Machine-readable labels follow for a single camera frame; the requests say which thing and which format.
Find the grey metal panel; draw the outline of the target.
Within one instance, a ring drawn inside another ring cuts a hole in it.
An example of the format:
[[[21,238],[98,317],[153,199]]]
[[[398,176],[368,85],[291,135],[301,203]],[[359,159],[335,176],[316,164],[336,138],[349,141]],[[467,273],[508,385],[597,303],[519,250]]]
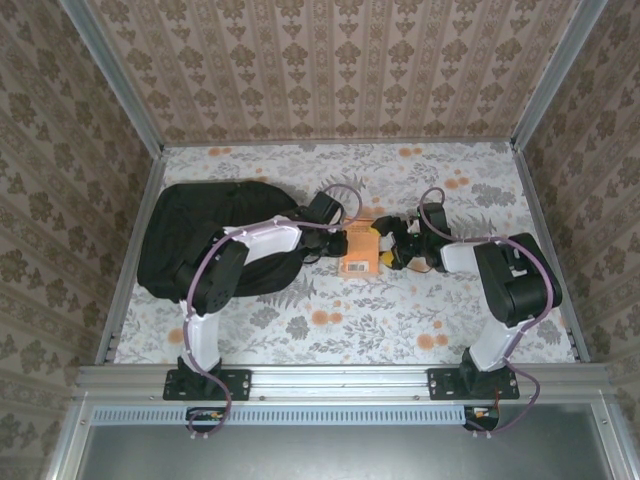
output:
[[[591,429],[97,427],[78,480],[613,480]]]

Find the small black controller board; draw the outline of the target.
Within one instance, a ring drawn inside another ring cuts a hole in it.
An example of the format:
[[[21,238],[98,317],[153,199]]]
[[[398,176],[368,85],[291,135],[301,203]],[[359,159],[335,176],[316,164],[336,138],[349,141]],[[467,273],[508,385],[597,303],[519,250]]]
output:
[[[499,408],[496,406],[487,407],[465,407],[465,423],[463,427],[471,432],[493,431],[500,418]]]
[[[208,438],[228,419],[231,408],[189,407],[185,412],[186,428],[193,438]]]

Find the aluminium front rail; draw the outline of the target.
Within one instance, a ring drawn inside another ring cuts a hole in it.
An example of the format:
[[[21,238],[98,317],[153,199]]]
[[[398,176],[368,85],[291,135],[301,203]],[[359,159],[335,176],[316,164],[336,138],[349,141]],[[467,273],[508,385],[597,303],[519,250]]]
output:
[[[252,403],[426,404],[430,365],[250,366]],[[590,403],[614,394],[601,364],[524,364],[540,383],[540,403]],[[162,401],[169,365],[109,364],[80,369],[72,398],[114,404]]]

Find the aluminium corner post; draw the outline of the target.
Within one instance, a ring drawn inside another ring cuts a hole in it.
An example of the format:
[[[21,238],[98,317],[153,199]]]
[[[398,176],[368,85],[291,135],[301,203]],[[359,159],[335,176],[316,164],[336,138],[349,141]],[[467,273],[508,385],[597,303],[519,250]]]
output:
[[[578,3],[511,135],[511,146],[515,151],[522,151],[533,136],[607,2],[580,0]]]
[[[60,0],[60,3],[147,151],[153,159],[159,159],[164,146],[161,135],[153,125],[141,97],[129,80],[115,48],[110,45],[108,36],[92,13],[87,0]]]

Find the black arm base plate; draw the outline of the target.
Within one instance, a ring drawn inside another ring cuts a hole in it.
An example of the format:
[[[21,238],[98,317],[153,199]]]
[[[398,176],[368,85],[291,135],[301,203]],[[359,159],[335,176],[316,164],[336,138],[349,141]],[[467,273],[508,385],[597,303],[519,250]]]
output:
[[[221,370],[217,378],[226,386],[232,400],[246,401],[251,390],[252,372],[248,369]],[[222,387],[208,377],[189,369],[169,370],[163,387],[165,401],[224,401]]]
[[[515,373],[504,367],[492,372],[464,371],[462,367],[427,370],[432,400],[516,400],[520,398]]]

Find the aluminium back rail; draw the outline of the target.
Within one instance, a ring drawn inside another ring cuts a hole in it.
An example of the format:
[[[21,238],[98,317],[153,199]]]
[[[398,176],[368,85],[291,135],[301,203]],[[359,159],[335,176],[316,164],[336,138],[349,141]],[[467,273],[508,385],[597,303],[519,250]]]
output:
[[[346,144],[419,144],[419,143],[508,143],[514,140],[510,137],[395,137],[395,138],[335,138],[335,139],[275,139],[275,140],[239,140],[239,141],[207,141],[165,143],[161,148],[191,148],[191,147],[236,147],[236,146],[280,146],[280,145],[346,145]]]

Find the orange book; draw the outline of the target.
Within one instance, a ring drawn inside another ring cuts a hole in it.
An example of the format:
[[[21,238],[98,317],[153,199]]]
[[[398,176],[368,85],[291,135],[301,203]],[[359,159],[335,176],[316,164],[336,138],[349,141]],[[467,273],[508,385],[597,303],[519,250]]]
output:
[[[346,255],[339,259],[342,278],[367,278],[379,274],[380,234],[372,228],[373,220],[358,220],[346,229]]]

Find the white floral tablecloth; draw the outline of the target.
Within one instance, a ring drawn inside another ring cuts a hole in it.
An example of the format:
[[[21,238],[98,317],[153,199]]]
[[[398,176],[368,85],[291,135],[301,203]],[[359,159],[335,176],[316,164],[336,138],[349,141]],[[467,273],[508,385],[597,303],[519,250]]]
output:
[[[330,187],[367,219],[415,212],[443,189],[456,236],[533,232],[505,142],[183,147],[164,152],[164,186],[256,180],[300,204]],[[409,269],[347,278],[335,259],[305,266],[283,291],[239,298],[222,311],[227,364],[457,363],[491,319],[480,279]]]

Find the black backpack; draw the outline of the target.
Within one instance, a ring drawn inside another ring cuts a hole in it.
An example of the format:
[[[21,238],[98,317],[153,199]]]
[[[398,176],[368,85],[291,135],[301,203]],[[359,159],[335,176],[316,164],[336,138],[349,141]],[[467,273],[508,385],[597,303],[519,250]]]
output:
[[[158,197],[146,228],[137,268],[138,284],[152,296],[174,303],[188,289],[213,241],[224,227],[240,227],[271,219],[298,207],[282,189],[257,181],[175,184]],[[277,253],[246,266],[227,257],[239,249],[228,241],[200,278],[193,303],[218,288],[232,297],[274,293],[289,286],[303,266],[304,254]]]

